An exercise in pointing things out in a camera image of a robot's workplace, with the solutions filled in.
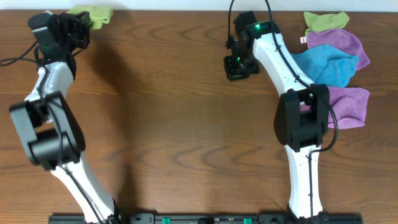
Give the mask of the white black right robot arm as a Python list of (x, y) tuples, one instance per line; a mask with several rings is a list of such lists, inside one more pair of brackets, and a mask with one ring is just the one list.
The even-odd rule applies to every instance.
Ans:
[(224, 58), (227, 79), (243, 80), (264, 67), (279, 94), (274, 131), (289, 160), (289, 222), (321, 223), (317, 159), (328, 129), (328, 88), (303, 73), (274, 21), (259, 22), (253, 11), (247, 11), (228, 27), (236, 34), (225, 43), (231, 50)]

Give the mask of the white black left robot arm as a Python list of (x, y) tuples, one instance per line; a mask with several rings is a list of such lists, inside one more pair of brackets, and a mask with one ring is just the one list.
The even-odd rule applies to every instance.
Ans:
[(83, 211), (68, 223), (122, 223), (113, 197), (96, 179), (87, 159), (83, 132), (66, 96), (76, 77), (75, 56), (90, 43), (90, 13), (45, 11), (28, 25), (36, 39), (30, 47), (38, 80), (24, 101), (9, 108), (28, 159), (58, 178)]

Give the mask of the light green cloth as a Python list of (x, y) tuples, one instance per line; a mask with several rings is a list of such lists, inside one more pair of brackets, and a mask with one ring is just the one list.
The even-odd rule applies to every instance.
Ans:
[(77, 15), (87, 11), (90, 13), (89, 25), (91, 30), (99, 30), (103, 24), (108, 24), (113, 15), (113, 9), (109, 6), (97, 6), (90, 4), (79, 4), (73, 6), (68, 13)]

